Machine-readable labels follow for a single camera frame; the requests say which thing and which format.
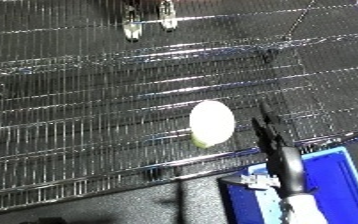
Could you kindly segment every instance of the wire shelf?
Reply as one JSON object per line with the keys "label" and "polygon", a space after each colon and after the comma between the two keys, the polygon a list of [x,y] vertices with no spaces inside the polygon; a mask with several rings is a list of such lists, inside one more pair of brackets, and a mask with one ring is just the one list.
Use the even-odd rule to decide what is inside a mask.
{"label": "wire shelf", "polygon": [[[165,33],[155,4],[130,43],[120,1],[0,1],[0,211],[262,162],[261,98],[294,142],[358,132],[358,5],[175,1]],[[200,150],[188,115],[205,99],[237,127]]]}

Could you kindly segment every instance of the wire rack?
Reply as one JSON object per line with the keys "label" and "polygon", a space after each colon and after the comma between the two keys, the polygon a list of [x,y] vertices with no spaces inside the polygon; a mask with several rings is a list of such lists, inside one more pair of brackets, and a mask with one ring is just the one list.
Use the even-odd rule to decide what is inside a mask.
{"label": "wire rack", "polygon": [[[121,1],[0,1],[0,211],[261,162],[260,98],[294,142],[358,132],[358,5],[181,0],[166,33],[157,3],[129,43]],[[205,99],[237,127],[200,150],[188,115]]]}

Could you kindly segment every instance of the black surface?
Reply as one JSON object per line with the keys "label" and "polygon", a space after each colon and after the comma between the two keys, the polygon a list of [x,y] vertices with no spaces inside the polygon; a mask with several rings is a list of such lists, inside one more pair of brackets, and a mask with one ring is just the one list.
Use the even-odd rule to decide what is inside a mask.
{"label": "black surface", "polygon": [[[358,169],[358,143],[348,150]],[[183,203],[185,224],[227,222],[216,179],[200,178],[183,183],[183,202],[177,201],[177,184],[167,184],[0,214],[0,223],[18,224],[38,217],[63,217],[70,224],[176,224],[178,203]]]}
{"label": "black surface", "polygon": [[[215,52],[198,58],[198,53],[184,54],[181,60],[164,56],[161,63],[124,59],[182,50],[168,45],[212,49],[240,43],[234,39],[249,38],[241,45],[279,42],[309,2],[181,1],[178,12],[190,19],[181,21],[174,33],[163,32],[153,22],[154,3],[148,2],[145,19],[151,22],[145,25],[141,41],[132,44],[125,41],[118,24],[120,1],[0,1],[0,70],[21,66],[18,74],[3,78],[14,95],[0,100],[0,157],[19,154],[20,158],[17,169],[0,163],[0,188],[254,146],[253,133],[247,128],[249,119],[257,114],[255,99],[261,95],[272,97],[280,112],[295,120],[292,135],[296,139],[358,130],[358,8],[345,7],[348,2],[342,0],[317,1],[320,8],[311,10],[293,33],[304,45],[285,47],[271,64],[263,63],[263,57],[243,55],[241,48],[237,54],[228,54],[231,58]],[[357,35],[338,37],[349,34]],[[317,38],[318,43],[309,43],[309,38]],[[31,66],[46,71],[28,69]],[[183,130],[188,128],[187,116],[196,101],[211,98],[229,105],[241,128],[227,143],[197,150]],[[181,106],[170,107],[175,103]],[[155,110],[161,106],[165,110]],[[138,113],[143,108],[147,112]],[[154,140],[161,136],[168,140]],[[59,150],[67,158],[57,156]],[[28,162],[30,153],[39,157]],[[198,169],[187,171],[192,174]],[[188,189],[187,222],[224,223],[214,181],[184,184]],[[155,200],[172,198],[175,192],[175,184],[165,185],[13,212],[0,219],[33,221],[51,215],[79,223],[151,223],[158,219],[171,223],[177,210]]]}

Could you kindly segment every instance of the dark floor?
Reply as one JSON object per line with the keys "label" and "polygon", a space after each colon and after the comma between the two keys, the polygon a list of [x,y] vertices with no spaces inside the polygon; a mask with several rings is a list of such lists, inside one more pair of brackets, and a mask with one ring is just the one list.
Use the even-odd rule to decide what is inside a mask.
{"label": "dark floor", "polygon": [[[288,120],[295,141],[358,131],[358,7],[317,0],[308,8],[310,2],[177,1],[179,29],[165,33],[156,21],[155,2],[144,1],[144,35],[129,43],[120,25],[121,1],[0,1],[0,82],[7,90],[0,96],[0,207],[143,186],[140,171],[149,164],[198,159],[181,170],[197,175],[260,162],[261,156],[217,162],[208,156],[255,146],[250,119],[259,116],[261,98]],[[267,60],[272,50],[277,55]],[[205,99],[227,104],[237,128],[228,142],[199,150],[189,141],[188,114]],[[165,174],[164,180],[175,176],[172,170]],[[205,202],[200,181],[216,191],[215,178],[186,182],[194,195],[187,203],[189,222],[213,216],[223,223],[217,200],[193,209]],[[88,187],[76,192],[77,185]],[[87,220],[93,217],[76,211],[92,202],[104,206],[100,212],[106,211],[108,220],[114,215],[116,222],[141,223],[132,218],[144,214],[138,212],[143,206],[110,207],[123,200],[148,205],[159,200],[149,191],[165,198],[173,188],[10,215],[24,220],[27,215],[20,214],[34,211],[31,219],[50,209],[57,212],[52,215],[71,211],[70,221]],[[138,217],[143,223],[150,223],[149,215],[172,220],[174,210],[156,203],[154,215]],[[221,215],[211,215],[215,206]]]}
{"label": "dark floor", "polygon": [[[348,149],[358,169],[358,143],[349,145]],[[184,223],[227,223],[217,187],[218,177],[184,182]],[[176,185],[166,184],[1,214],[0,223],[19,224],[38,217],[63,217],[70,224],[176,224],[175,193]]]}

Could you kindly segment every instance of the shoe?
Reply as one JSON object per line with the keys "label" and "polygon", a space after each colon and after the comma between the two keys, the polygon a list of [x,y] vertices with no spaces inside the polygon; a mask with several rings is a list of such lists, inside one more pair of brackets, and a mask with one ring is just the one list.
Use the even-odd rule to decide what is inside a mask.
{"label": "shoe", "polygon": [[140,15],[135,7],[126,5],[123,18],[123,27],[126,38],[131,42],[136,42],[142,36],[142,24]]}
{"label": "shoe", "polygon": [[158,14],[161,20],[161,26],[165,31],[171,32],[176,29],[178,21],[176,19],[175,6],[172,0],[163,0],[160,3]]}

